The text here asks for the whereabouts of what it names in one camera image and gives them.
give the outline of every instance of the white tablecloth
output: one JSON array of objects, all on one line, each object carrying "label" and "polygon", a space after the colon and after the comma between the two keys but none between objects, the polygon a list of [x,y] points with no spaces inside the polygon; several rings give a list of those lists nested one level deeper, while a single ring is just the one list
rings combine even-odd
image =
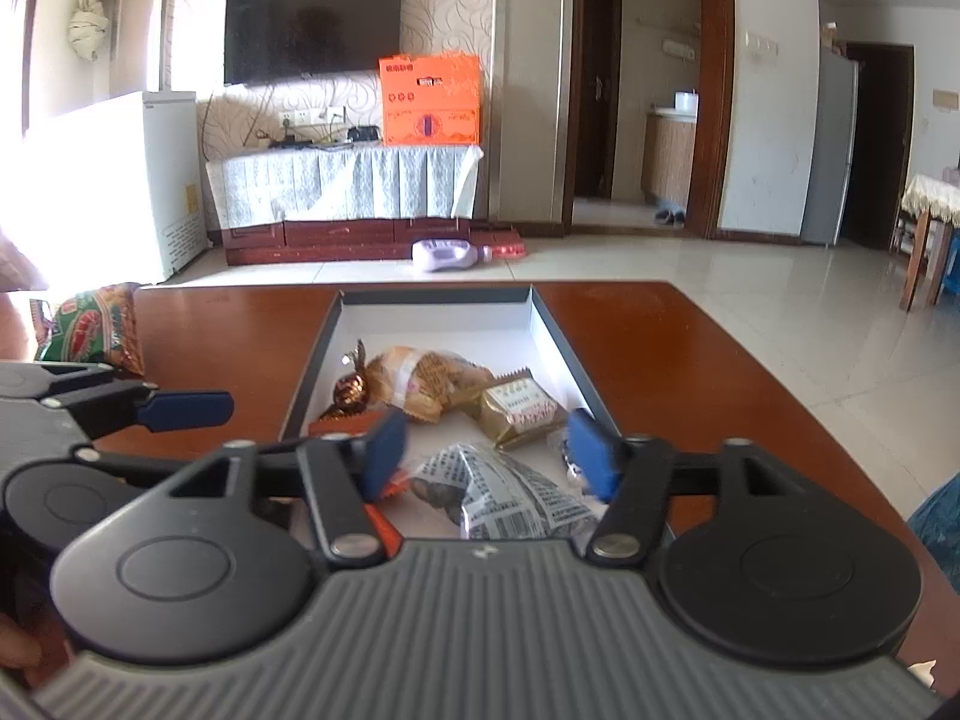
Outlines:
[{"label": "white tablecloth", "polygon": [[219,228],[473,215],[480,146],[274,148],[208,162]]},{"label": "white tablecloth", "polygon": [[901,207],[913,215],[929,210],[933,218],[960,226],[960,189],[928,175],[915,175],[904,192]]}]

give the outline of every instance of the dark door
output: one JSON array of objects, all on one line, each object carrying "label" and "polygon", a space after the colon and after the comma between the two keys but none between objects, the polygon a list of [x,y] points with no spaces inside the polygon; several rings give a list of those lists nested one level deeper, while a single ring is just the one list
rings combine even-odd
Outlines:
[{"label": "dark door", "polygon": [[574,193],[609,197],[620,84],[621,0],[583,0],[583,81]]},{"label": "dark door", "polygon": [[913,47],[849,43],[860,63],[856,136],[840,235],[889,247],[906,185],[913,132]]}]

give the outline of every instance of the gray ribbed grip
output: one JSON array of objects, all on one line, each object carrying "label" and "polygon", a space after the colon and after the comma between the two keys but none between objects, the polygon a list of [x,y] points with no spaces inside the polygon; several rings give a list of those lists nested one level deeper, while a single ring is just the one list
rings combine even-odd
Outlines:
[{"label": "gray ribbed grip", "polygon": [[83,656],[38,702],[64,720],[916,720],[939,704],[892,659],[789,674],[725,658],[640,575],[563,541],[408,541],[334,575],[256,651],[181,671]]}]

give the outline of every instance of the wallpaper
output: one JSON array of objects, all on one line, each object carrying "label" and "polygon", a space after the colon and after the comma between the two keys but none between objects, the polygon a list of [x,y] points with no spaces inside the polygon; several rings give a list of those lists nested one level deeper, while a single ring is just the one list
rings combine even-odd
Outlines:
[{"label": "wallpaper", "polygon": [[[264,129],[275,138],[282,134],[282,112],[299,108],[344,105],[347,125],[381,124],[379,81],[372,71],[324,76],[309,81],[294,80],[274,87],[224,88],[226,2],[167,1],[164,87],[197,92],[198,126],[205,158],[219,159],[257,148],[251,126],[261,107],[263,110],[256,118],[254,130]],[[400,50],[409,53],[441,50],[476,53],[486,76],[486,89],[490,88],[492,29],[493,0],[401,0]],[[487,141],[486,122],[490,118],[487,105],[485,100],[484,143]],[[325,129],[301,130],[301,135],[307,138],[323,134]],[[481,163],[478,192],[486,188],[485,163],[486,160]]]}]

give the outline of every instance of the television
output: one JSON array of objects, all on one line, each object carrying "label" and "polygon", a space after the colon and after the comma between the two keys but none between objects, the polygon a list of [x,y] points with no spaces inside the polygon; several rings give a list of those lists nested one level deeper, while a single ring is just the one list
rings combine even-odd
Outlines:
[{"label": "television", "polygon": [[224,84],[376,70],[400,53],[400,0],[227,0]]}]

